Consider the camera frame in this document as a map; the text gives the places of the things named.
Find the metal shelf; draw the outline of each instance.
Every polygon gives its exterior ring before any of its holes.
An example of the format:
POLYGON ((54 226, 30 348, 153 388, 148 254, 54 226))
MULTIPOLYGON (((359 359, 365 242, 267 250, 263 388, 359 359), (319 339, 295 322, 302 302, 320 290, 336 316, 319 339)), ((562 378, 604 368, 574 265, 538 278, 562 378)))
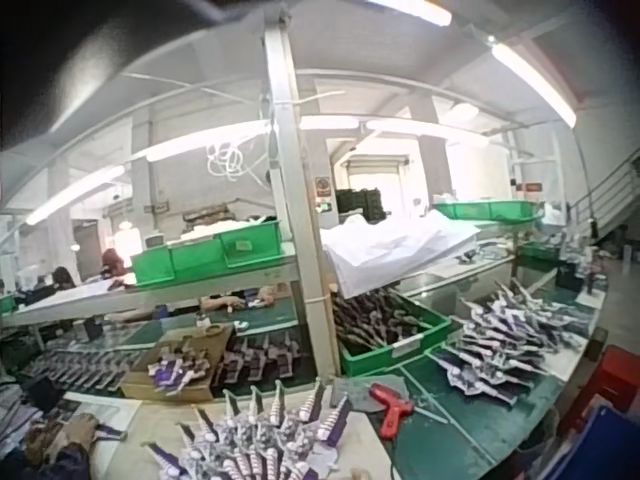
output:
POLYGON ((59 320, 123 312, 137 308, 153 308, 158 305, 232 290, 297 281, 299 280, 298 264, 292 250, 291 244, 289 248, 285 248, 288 255, 282 258, 282 264, 278 266, 166 288, 119 290, 53 305, 43 305, 42 307, 35 304, 24 311, 18 311, 4 317, 2 324, 5 327, 43 325, 59 320))

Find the ceiling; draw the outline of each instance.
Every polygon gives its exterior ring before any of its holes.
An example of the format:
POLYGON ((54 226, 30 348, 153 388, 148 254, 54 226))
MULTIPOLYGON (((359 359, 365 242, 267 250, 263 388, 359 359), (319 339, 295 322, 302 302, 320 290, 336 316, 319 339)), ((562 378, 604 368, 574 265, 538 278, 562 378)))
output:
MULTIPOLYGON (((441 84, 507 116, 536 108, 551 117, 553 112, 527 85, 495 61, 476 35, 480 30, 502 40, 511 40, 518 34, 535 35, 539 47, 580 95, 606 91, 611 79, 603 78, 599 72, 605 70, 609 77, 617 77, 618 71, 609 69, 611 58, 606 51, 599 57, 599 67, 593 66, 588 52, 598 42, 587 30, 583 31, 582 24, 559 22, 553 28, 531 33, 540 25, 553 25, 553 19, 570 3, 569 0, 442 0, 441 4, 454 12, 455 22, 440 28, 364 1, 305 0, 293 5, 289 32, 299 69, 353 70, 441 84), (585 70, 585 64, 592 66, 585 70)), ((246 93, 233 80, 265 79, 262 28, 263 15, 257 11, 239 23, 177 40, 130 65, 126 72, 186 83, 215 80, 217 83, 211 88, 254 101, 261 92, 260 83, 246 93)), ((11 196, 43 168, 58 148, 85 130, 177 88, 181 87, 159 80, 117 76, 58 130, 2 153, 0 206, 6 207, 11 196)), ((320 109, 324 113, 376 114, 381 106, 412 93, 408 87, 348 80, 318 80, 317 88, 320 93, 335 89, 346 92, 321 99, 320 109)), ((483 127, 473 128, 482 131, 483 127)), ((100 147, 80 149, 72 166, 93 171, 113 161, 114 155, 124 155, 110 145, 126 141, 127 134, 121 131, 117 140, 114 137, 100 147)))

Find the factory floor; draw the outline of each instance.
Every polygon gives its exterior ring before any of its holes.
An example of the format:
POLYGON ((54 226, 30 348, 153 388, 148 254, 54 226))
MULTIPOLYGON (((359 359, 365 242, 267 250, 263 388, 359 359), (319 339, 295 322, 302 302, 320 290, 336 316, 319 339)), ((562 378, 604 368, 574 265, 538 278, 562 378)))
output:
MULTIPOLYGON (((617 345, 640 355, 640 264, 632 264, 624 271, 621 261, 610 260, 606 265, 609 292, 600 313, 598 326, 608 331, 607 345, 617 345)), ((595 362, 583 358, 573 377, 556 402, 560 416, 569 409, 580 389, 596 367, 595 362)))

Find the white plastic bag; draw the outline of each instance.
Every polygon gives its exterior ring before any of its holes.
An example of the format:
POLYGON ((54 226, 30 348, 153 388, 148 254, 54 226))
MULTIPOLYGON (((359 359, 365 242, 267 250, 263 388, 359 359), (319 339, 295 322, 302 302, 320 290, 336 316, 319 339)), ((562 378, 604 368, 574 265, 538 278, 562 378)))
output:
POLYGON ((321 237, 340 291, 351 298, 423 270, 461 247, 471 248, 478 232, 432 210, 424 218, 389 218, 377 225, 356 215, 321 230, 321 237))

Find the green work surface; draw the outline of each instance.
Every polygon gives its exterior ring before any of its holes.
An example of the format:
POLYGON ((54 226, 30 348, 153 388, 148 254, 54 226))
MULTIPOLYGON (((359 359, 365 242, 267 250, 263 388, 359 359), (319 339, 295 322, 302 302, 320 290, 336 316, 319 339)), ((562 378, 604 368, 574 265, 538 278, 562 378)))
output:
MULTIPOLYGON (((575 292, 555 286, 553 268, 548 262, 534 267, 522 267, 517 262, 503 264, 412 298, 440 313, 464 318, 469 312, 460 298, 486 299, 496 291, 495 281, 507 285, 513 276, 527 288, 542 283, 536 297, 576 305, 575 292)), ((595 310, 588 307, 580 306, 580 310, 595 315, 595 310)), ((486 395, 466 397, 449 385, 446 371, 426 356, 389 369, 385 374, 405 378, 418 406, 450 421, 443 425, 414 413, 403 422, 395 452, 386 445, 403 480, 475 480, 482 477, 518 448, 564 388, 564 383, 557 377, 532 376, 535 387, 531 391, 517 385, 505 387, 519 397, 515 406, 509 407, 486 395)), ((372 415, 370 420, 374 428, 379 429, 381 415, 372 415)))
MULTIPOLYGON (((228 313, 226 310, 212 312, 209 315, 212 323, 231 323, 234 321, 248 322, 250 330, 268 329, 285 323, 295 322, 296 313, 293 303, 289 298, 281 298, 275 301, 272 307, 241 310, 228 313)), ((140 330, 133 334, 124 345, 146 345, 156 343, 163 335, 172 330, 194 327, 196 325, 195 313, 180 315, 178 317, 149 320, 140 330)))

